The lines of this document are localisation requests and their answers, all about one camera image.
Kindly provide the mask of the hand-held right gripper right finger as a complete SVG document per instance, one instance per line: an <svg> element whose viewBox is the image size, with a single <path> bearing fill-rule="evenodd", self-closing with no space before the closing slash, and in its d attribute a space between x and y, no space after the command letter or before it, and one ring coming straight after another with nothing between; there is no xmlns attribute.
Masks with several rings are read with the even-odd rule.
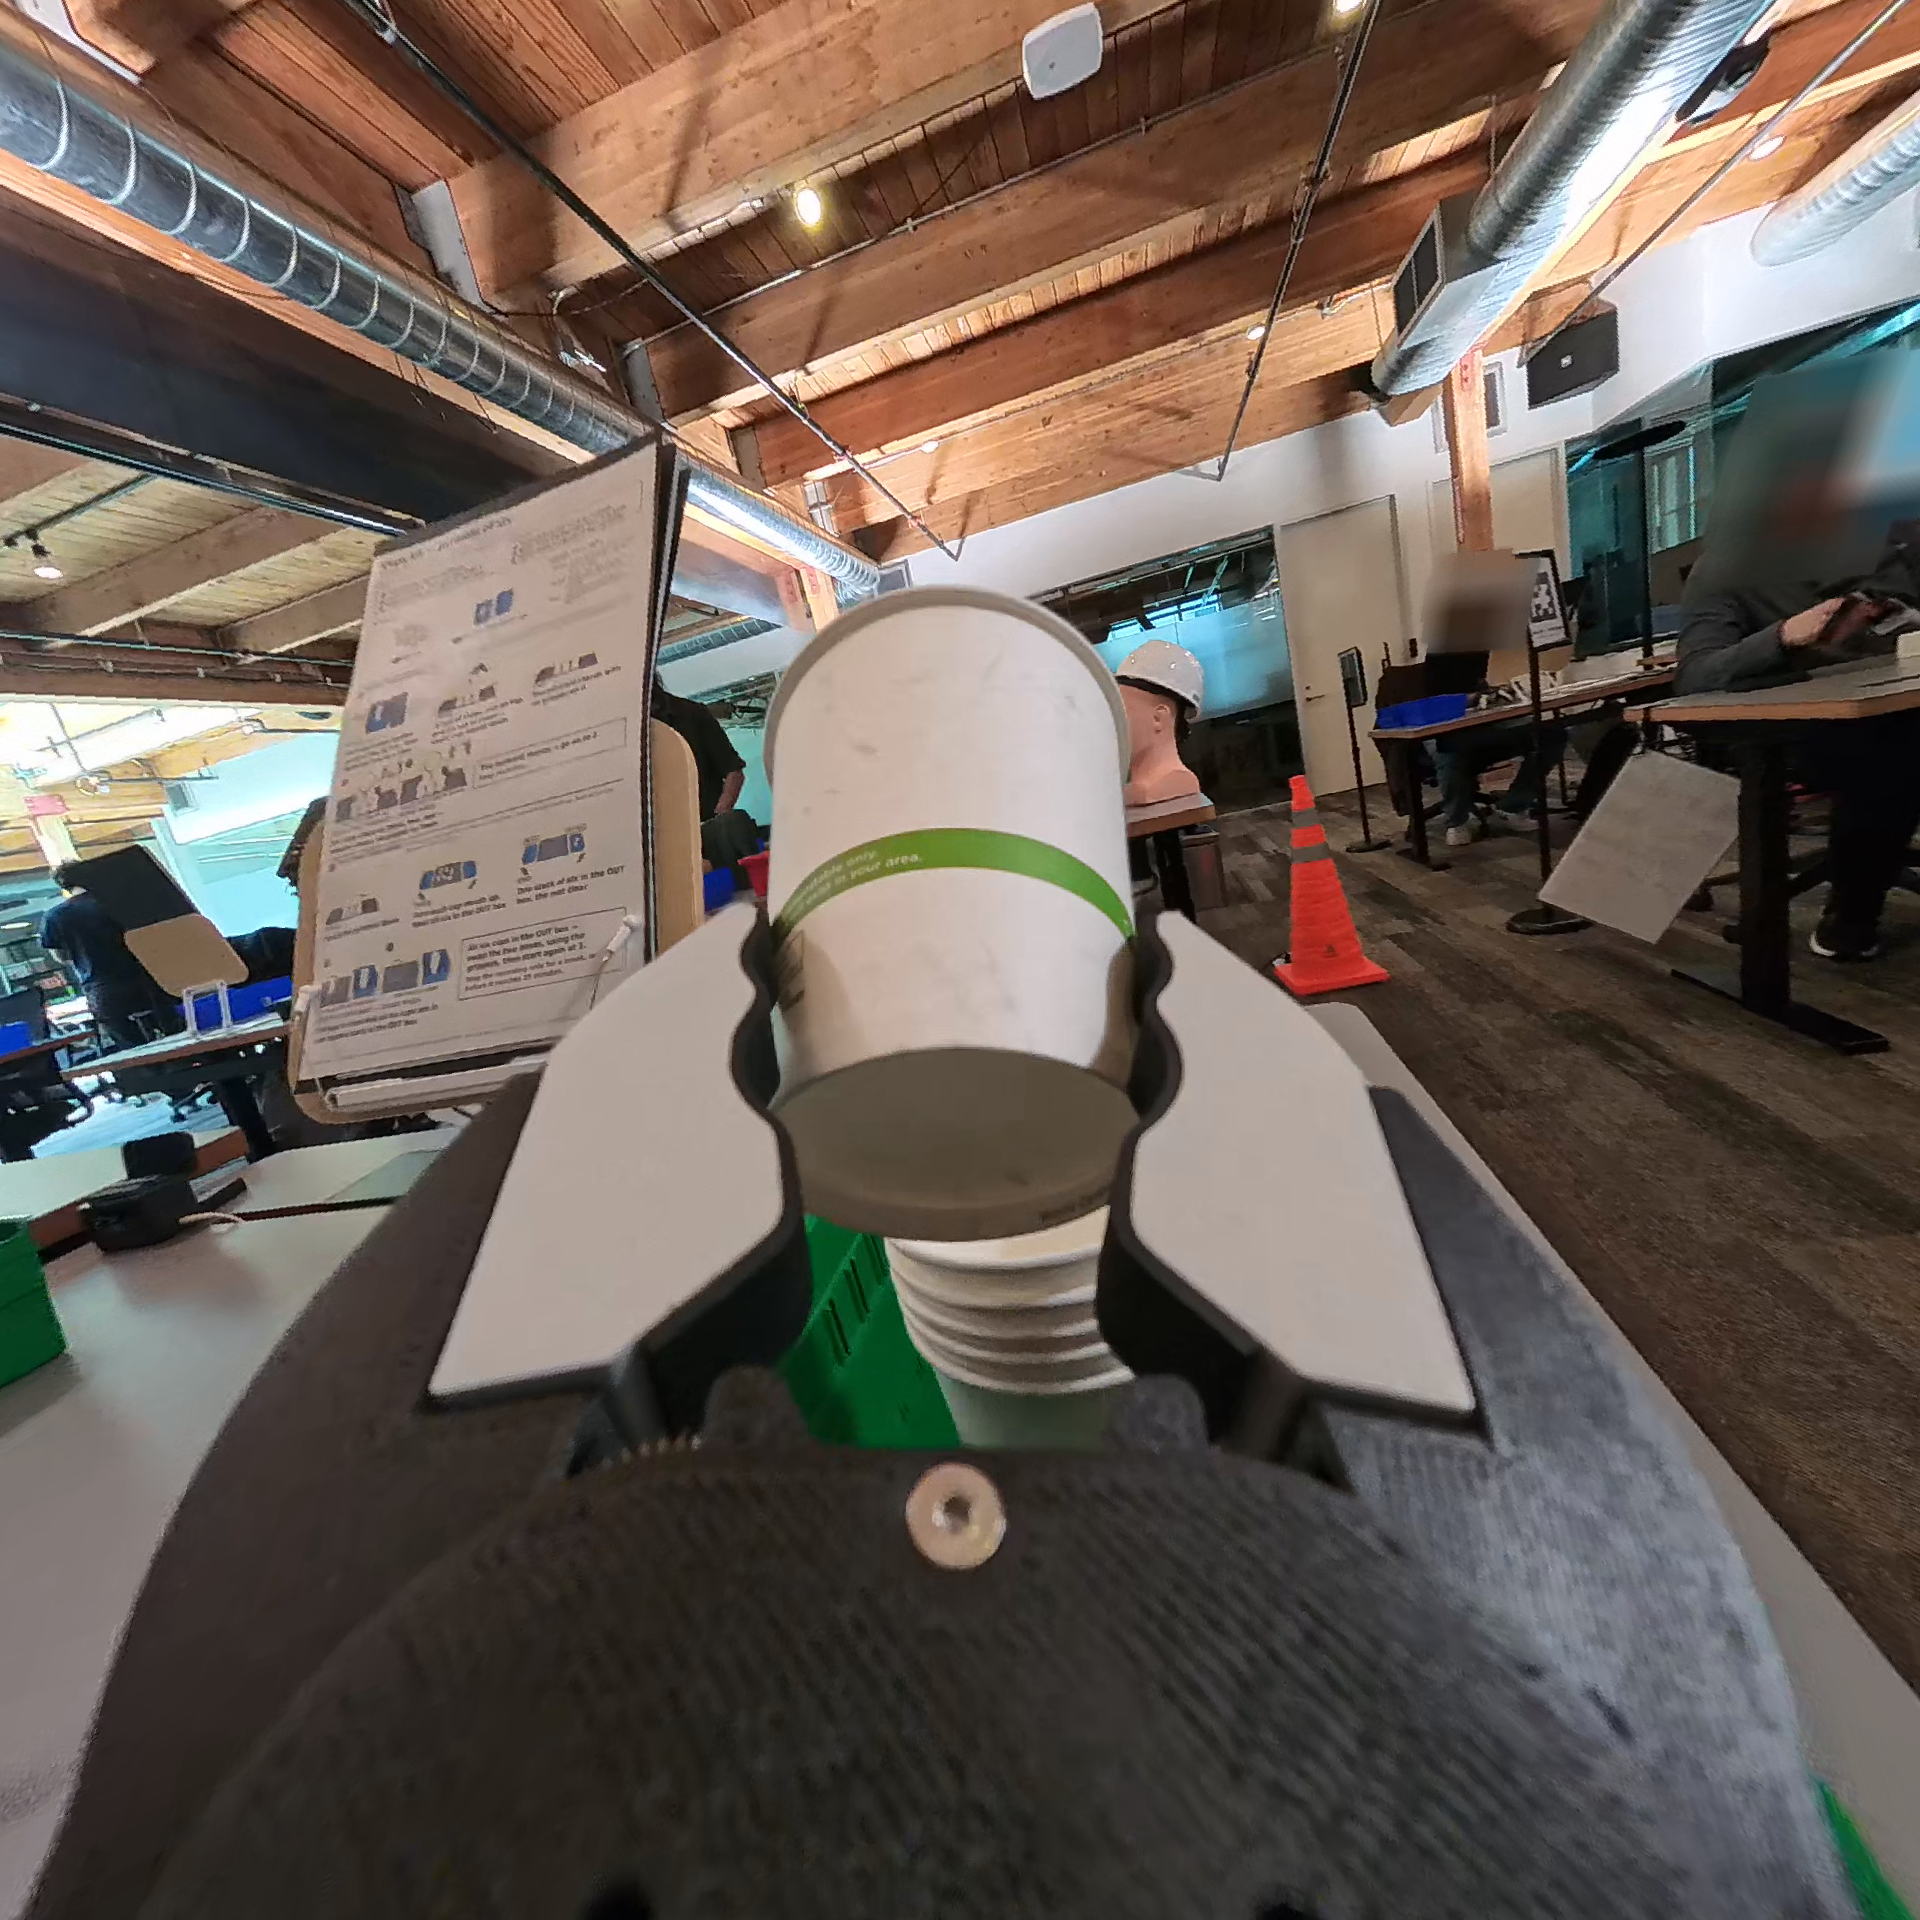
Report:
<svg viewBox="0 0 1920 1920"><path fill-rule="evenodd" d="M1478 1421L1377 1093L1280 986L1183 917L1137 938L1138 1045L1096 1282L1137 1377L1189 1386L1208 1440L1283 1458L1335 1408Z"/></svg>

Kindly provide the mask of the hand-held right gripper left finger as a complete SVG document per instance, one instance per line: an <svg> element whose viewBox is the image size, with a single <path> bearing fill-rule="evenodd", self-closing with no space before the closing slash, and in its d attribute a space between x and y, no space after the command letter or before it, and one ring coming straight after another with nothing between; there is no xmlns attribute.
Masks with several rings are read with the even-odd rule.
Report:
<svg viewBox="0 0 1920 1920"><path fill-rule="evenodd" d="M562 1472L691 1442L733 1369L809 1318L798 1154L776 1116L776 941L733 903L554 1046L429 1397L584 1393Z"/></svg>

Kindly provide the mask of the green plastic bin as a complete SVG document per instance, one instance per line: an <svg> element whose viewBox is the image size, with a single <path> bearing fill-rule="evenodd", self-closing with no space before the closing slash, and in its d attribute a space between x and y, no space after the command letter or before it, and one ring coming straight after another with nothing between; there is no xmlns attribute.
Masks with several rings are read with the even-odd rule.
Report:
<svg viewBox="0 0 1920 1920"><path fill-rule="evenodd" d="M808 1428L859 1449L961 1444L935 1374L897 1300L886 1239L808 1221L813 1309L779 1372ZM1546 1645L1591 1647L1657 1704L1682 1684L1765 1704L1799 1732L1782 1650L1739 1549L1699 1474L1641 1408L1625 1436L1600 1412L1591 1470L1565 1447L1526 1455L1519 1436L1491 1447L1456 1430L1406 1428L1355 1410L1313 1414L1303 1470L1323 1470L1369 1503L1397 1541L1466 1590L1526 1622Z"/></svg>
<svg viewBox="0 0 1920 1920"><path fill-rule="evenodd" d="M59 1360L66 1340L29 1221L3 1221L0 1254L0 1384L8 1386Z"/></svg>

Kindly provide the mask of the stack of white paper cups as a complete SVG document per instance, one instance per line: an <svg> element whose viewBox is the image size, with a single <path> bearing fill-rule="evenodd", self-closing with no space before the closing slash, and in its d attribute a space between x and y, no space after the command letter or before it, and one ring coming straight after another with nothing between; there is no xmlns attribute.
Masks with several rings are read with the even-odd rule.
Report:
<svg viewBox="0 0 1920 1920"><path fill-rule="evenodd" d="M1096 1450L1131 1372L1097 1326L1105 1207L1008 1239L888 1239L903 1326L963 1447Z"/></svg>

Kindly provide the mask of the white paper cup green band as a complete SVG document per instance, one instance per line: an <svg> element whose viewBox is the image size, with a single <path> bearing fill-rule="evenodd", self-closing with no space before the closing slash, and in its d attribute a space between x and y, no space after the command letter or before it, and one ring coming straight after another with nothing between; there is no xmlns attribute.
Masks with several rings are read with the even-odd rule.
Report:
<svg viewBox="0 0 1920 1920"><path fill-rule="evenodd" d="M1137 911L1111 669L1057 614L910 590L768 713L776 1113L808 1208L983 1240L1097 1210L1137 1125Z"/></svg>

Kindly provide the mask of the orange traffic cone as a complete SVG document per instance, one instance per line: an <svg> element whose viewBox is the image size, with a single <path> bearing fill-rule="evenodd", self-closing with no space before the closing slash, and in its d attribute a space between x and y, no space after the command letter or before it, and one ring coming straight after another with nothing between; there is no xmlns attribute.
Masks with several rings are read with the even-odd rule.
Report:
<svg viewBox="0 0 1920 1920"><path fill-rule="evenodd" d="M1328 831L1303 775L1289 781L1287 950L1273 973L1302 1000L1386 985L1390 977L1360 946Z"/></svg>

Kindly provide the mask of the wooden table black legs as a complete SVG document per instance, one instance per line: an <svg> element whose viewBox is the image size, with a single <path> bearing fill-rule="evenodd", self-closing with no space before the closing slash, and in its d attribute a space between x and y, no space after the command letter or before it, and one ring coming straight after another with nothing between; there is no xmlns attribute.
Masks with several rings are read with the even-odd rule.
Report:
<svg viewBox="0 0 1920 1920"><path fill-rule="evenodd" d="M1631 705L1643 703L1649 696L1670 688L1677 676L1677 663L1656 663L1634 674L1577 681L1574 685L1555 688L1541 696L1541 717L1558 724L1584 724L1602 714L1623 714ZM1445 717L1425 717L1415 724L1374 726L1369 738L1379 750L1386 767L1387 797L1405 801L1399 807L1406 829L1399 854L1440 872L1448 862L1433 854L1430 834L1430 818L1433 812L1425 799L1425 781L1419 780L1419 750L1437 740L1455 736L1474 736L1489 728L1533 724L1534 702L1504 702L1463 705Z"/></svg>
<svg viewBox="0 0 1920 1920"><path fill-rule="evenodd" d="M1888 1049L1879 1030L1830 1014L1792 994L1787 733L1822 724L1866 724L1917 705L1917 663L1873 660L1777 688L1702 692L1625 708L1625 717L1643 726L1736 732L1737 970L1674 966L1671 977L1846 1057Z"/></svg>
<svg viewBox="0 0 1920 1920"><path fill-rule="evenodd" d="M1159 910L1179 911L1198 920L1187 888L1183 826L1217 824L1217 807L1208 796L1194 792L1166 801L1125 808L1129 866L1137 903L1149 893L1159 897Z"/></svg>

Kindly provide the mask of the printed instruction sheet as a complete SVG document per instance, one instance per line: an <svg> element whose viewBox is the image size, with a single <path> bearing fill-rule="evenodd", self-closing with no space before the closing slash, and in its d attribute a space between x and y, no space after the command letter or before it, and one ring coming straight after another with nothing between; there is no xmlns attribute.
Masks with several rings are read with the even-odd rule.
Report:
<svg viewBox="0 0 1920 1920"><path fill-rule="evenodd" d="M485 1097L647 960L685 493L646 439L375 556L290 1045L322 1109Z"/></svg>

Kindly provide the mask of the black power box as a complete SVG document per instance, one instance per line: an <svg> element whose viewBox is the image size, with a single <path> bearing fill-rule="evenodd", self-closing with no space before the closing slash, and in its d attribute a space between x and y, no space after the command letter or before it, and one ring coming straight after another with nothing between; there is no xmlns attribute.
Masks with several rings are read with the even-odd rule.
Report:
<svg viewBox="0 0 1920 1920"><path fill-rule="evenodd" d="M197 1214L200 1142L189 1130L123 1140L123 1176L77 1202L82 1236L105 1253L163 1242Z"/></svg>

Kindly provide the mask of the mannequin head white helmet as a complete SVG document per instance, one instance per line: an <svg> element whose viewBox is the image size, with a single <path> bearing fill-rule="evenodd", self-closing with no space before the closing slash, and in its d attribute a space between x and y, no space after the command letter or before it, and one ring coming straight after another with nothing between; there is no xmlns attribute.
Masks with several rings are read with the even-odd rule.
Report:
<svg viewBox="0 0 1920 1920"><path fill-rule="evenodd" d="M1206 705L1206 669L1173 640L1145 640L1119 668L1131 761L1123 789L1127 808L1155 808L1202 792L1185 759L1185 738Z"/></svg>

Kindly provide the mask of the grey board floor sign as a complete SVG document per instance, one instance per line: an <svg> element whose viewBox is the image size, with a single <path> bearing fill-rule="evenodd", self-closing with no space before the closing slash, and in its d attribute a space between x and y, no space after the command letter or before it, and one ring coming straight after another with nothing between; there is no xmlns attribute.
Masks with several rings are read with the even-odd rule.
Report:
<svg viewBox="0 0 1920 1920"><path fill-rule="evenodd" d="M1640 751L1507 930L1609 928L1657 943L1739 834L1739 780L1674 751Z"/></svg>

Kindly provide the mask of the white door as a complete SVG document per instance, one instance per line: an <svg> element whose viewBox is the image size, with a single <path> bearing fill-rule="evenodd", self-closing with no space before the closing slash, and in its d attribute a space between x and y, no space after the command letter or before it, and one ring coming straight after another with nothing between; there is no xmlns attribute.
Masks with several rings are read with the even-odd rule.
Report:
<svg viewBox="0 0 1920 1920"><path fill-rule="evenodd" d="M1379 668L1406 654L1411 629L1394 498L1285 522L1277 532L1277 560L1303 775L1328 801L1384 780L1373 744L1373 698L1349 708L1338 660L1358 650L1373 688Z"/></svg>

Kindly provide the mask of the white ceiling access point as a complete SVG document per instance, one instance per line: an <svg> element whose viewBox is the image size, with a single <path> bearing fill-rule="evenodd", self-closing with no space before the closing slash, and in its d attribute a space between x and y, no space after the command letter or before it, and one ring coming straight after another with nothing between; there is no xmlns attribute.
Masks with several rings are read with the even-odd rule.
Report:
<svg viewBox="0 0 1920 1920"><path fill-rule="evenodd" d="M1037 101L1053 101L1087 84L1102 66L1106 29L1096 2L1066 6L1023 36L1023 86Z"/></svg>

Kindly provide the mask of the black wall speaker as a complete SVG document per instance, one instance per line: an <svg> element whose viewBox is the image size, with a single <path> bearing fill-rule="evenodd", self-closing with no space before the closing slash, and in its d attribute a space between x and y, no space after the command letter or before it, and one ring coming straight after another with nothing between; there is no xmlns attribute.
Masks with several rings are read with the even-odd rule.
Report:
<svg viewBox="0 0 1920 1920"><path fill-rule="evenodd" d="M1538 412L1594 393L1619 369L1619 310L1613 304L1599 304L1528 351L1522 359L1528 409Z"/></svg>

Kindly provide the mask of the silver ventilation duct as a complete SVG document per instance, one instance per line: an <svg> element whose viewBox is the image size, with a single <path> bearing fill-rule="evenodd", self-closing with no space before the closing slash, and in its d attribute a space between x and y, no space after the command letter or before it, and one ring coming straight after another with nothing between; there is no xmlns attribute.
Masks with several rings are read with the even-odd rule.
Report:
<svg viewBox="0 0 1920 1920"><path fill-rule="evenodd" d="M1394 279L1379 404L1443 382L1674 125L1765 2L1609 2L1474 193L1432 209Z"/></svg>
<svg viewBox="0 0 1920 1920"><path fill-rule="evenodd" d="M128 86L5 9L5 156L126 228L601 457L661 431L487 310L175 132Z"/></svg>
<svg viewBox="0 0 1920 1920"><path fill-rule="evenodd" d="M1765 270L1822 253L1919 184L1919 95L1879 118L1846 153L1752 233L1749 252Z"/></svg>

